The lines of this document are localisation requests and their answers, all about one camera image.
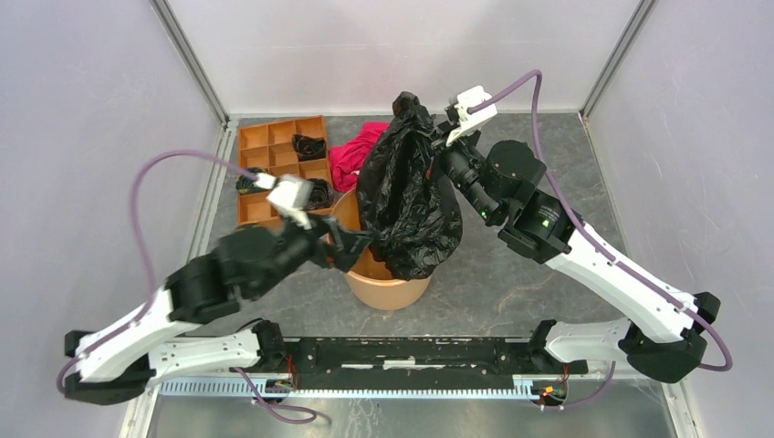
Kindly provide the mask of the orange trash bin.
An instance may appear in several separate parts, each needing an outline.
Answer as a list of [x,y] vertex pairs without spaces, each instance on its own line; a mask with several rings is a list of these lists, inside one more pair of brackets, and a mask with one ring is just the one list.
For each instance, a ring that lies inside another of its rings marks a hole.
[[[361,228],[358,202],[354,189],[335,203],[332,214],[347,229]],[[431,283],[431,277],[415,280],[394,278],[383,262],[376,261],[367,247],[356,264],[344,274],[354,296],[370,308],[398,310],[417,301]]]

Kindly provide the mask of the black trash bag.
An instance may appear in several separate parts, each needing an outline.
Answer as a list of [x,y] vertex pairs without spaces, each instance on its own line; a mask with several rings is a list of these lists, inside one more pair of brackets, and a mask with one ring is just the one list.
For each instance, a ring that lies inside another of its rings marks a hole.
[[393,277],[429,277],[460,246],[463,218],[451,182],[433,171],[434,115],[412,92],[392,103],[393,118],[361,166],[356,197],[371,253]]

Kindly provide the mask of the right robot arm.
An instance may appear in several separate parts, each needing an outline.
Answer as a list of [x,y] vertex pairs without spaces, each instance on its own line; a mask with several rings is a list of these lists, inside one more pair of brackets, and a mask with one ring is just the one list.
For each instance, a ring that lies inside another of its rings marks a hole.
[[705,367],[706,339],[720,308],[716,296],[669,286],[541,191],[546,167],[526,143],[499,141],[482,154],[478,132],[458,136],[450,122],[435,132],[434,175],[446,177],[511,251],[583,284],[621,313],[598,323],[541,321],[527,348],[534,370],[602,360],[676,383]]

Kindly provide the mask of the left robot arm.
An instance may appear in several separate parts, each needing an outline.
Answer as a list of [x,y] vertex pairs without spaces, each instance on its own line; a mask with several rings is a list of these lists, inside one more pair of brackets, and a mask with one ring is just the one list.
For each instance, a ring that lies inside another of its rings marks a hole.
[[331,215],[310,214],[309,220],[309,229],[290,219],[276,230],[241,226],[170,274],[144,305],[111,326],[70,331],[58,391],[69,400],[112,405],[196,372],[285,370],[285,341],[278,324],[268,320],[221,338],[183,334],[237,313],[243,302],[259,300],[306,263],[348,272],[373,239]]

